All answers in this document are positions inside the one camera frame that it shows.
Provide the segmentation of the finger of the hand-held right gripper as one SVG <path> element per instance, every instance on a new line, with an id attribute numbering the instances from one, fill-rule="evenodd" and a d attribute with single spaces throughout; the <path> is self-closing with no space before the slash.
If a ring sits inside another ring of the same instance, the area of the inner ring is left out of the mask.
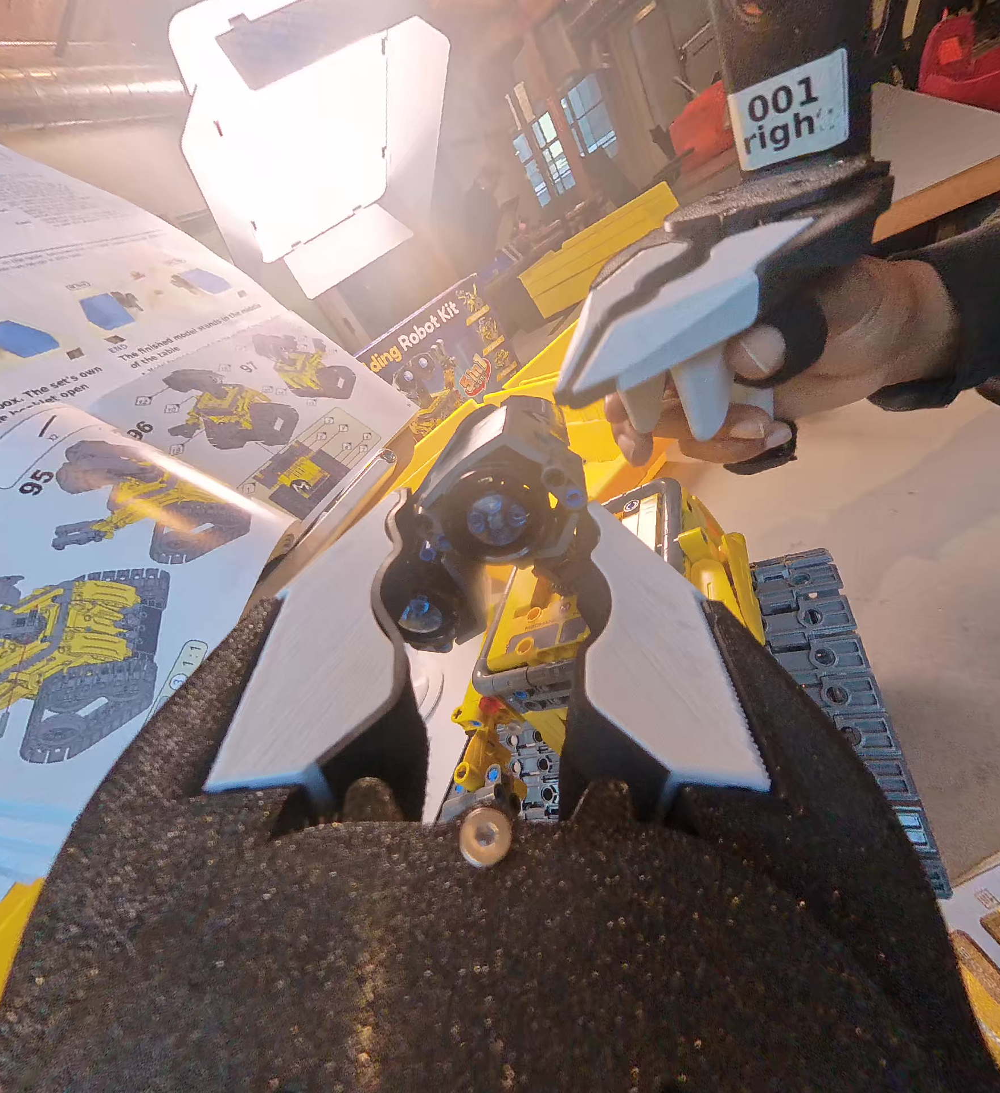
<path id="1" fill-rule="evenodd" d="M 692 240 L 663 240 L 633 254 L 589 292 L 589 338 L 601 339 L 610 326 L 650 303 L 667 283 L 692 270 Z"/>
<path id="2" fill-rule="evenodd" d="M 580 409 L 617 391 L 634 427 L 651 433 L 671 378 L 692 436 L 711 439 L 723 426 L 736 384 L 723 346 L 758 317 L 758 265 L 812 222 L 784 220 L 719 240 L 697 268 L 596 341 L 589 338 L 587 297 L 558 371 L 556 403 Z"/>

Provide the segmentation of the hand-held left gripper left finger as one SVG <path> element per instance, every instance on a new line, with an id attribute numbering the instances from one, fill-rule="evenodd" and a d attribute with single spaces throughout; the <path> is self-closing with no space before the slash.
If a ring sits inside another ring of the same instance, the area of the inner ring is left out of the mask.
<path id="1" fill-rule="evenodd" d="M 401 487 L 377 502 L 277 595 L 205 794 L 296 787 L 334 815 L 352 785 L 373 778 L 401 816 L 421 821 L 428 733 L 381 595 L 410 497 Z"/>

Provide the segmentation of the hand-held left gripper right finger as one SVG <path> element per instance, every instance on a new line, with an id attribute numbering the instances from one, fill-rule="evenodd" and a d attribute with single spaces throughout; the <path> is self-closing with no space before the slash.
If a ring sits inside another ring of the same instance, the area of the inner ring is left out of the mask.
<path id="1" fill-rule="evenodd" d="M 576 655 L 560 752 L 560 812 L 619 781 L 642 821 L 689 787 L 770 791 L 710 602 L 605 507 L 589 503 L 565 576 L 589 636 Z"/>

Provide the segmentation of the yellow grey toy brick robot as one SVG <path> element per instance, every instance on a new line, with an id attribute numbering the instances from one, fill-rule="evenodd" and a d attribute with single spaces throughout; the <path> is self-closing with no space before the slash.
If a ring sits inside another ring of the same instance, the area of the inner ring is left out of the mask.
<path id="1" fill-rule="evenodd" d="M 742 534 L 727 532 L 695 495 L 659 478 L 605 500 L 607 512 L 679 571 L 707 599 L 722 603 L 838 728 L 887 799 L 938 900 L 953 894 L 936 837 L 898 734 L 856 626 L 842 576 L 824 549 L 753 562 Z M 450 714 L 464 732 L 440 814 L 452 816 L 471 795 L 513 781 L 523 819 L 558 816 L 560 750 L 575 674 L 575 653 L 589 627 L 575 596 L 515 568 L 490 611 L 478 666 L 484 675 L 514 673 L 507 693 L 468 683 Z"/>

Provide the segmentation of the grey desk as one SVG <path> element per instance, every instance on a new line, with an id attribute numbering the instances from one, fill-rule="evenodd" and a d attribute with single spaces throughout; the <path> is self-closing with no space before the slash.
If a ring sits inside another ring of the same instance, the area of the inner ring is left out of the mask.
<path id="1" fill-rule="evenodd" d="M 825 548 L 953 880 L 1000 853 L 1000 408 L 847 406 L 800 423 L 797 458 L 736 475 L 667 447 L 754 560 Z"/>

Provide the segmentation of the white wood-edged side table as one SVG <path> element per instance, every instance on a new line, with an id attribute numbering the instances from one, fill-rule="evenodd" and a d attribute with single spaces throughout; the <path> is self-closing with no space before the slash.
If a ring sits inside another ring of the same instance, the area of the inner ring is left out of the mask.
<path id="1" fill-rule="evenodd" d="M 1000 192 L 1000 114 L 875 84 L 872 154 L 894 180 L 879 244 Z"/>

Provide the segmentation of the paned window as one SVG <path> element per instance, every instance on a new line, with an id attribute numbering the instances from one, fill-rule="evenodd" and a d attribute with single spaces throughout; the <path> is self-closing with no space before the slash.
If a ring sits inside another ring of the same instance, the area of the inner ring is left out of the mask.
<path id="1" fill-rule="evenodd" d="M 511 145 L 537 204 L 543 210 L 558 207 L 558 201 L 575 191 L 562 131 L 570 136 L 572 149 L 579 152 L 595 190 L 609 201 L 617 184 L 611 183 L 617 166 L 617 134 L 609 114 L 600 77 L 588 73 L 570 83 L 560 94 L 557 110 L 544 99 L 533 99 L 523 81 L 515 83 L 506 95 L 511 113 Z"/>

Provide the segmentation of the blue robot kit box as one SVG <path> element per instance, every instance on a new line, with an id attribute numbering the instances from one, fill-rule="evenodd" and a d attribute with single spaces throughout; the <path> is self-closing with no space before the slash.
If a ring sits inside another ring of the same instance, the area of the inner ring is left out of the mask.
<path id="1" fill-rule="evenodd" d="M 461 406 L 480 404 L 521 371 L 499 313 L 478 277 L 466 277 L 356 353 L 416 404 L 422 440 Z"/>

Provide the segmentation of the red plastic tub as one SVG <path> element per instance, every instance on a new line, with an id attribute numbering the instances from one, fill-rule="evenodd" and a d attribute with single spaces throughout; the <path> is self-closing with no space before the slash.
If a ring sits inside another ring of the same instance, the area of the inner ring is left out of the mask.
<path id="1" fill-rule="evenodd" d="M 999 79 L 1000 15 L 946 9 L 925 38 L 917 91 L 943 98 L 954 89 L 988 89 Z"/>

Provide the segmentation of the white studio light panel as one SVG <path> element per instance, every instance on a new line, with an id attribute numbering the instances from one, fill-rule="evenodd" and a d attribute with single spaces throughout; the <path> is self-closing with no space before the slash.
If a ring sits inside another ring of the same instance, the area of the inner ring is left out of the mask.
<path id="1" fill-rule="evenodd" d="M 450 42 L 423 2 L 198 2 L 167 37 L 183 155 L 249 277 L 313 299 L 431 230 Z"/>

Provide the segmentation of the robot instruction booklet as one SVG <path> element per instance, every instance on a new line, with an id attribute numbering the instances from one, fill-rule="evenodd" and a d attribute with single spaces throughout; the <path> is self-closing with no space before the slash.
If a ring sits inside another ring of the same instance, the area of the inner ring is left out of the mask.
<path id="1" fill-rule="evenodd" d="M 0 144 L 0 901 L 414 416 L 216 252 Z"/>

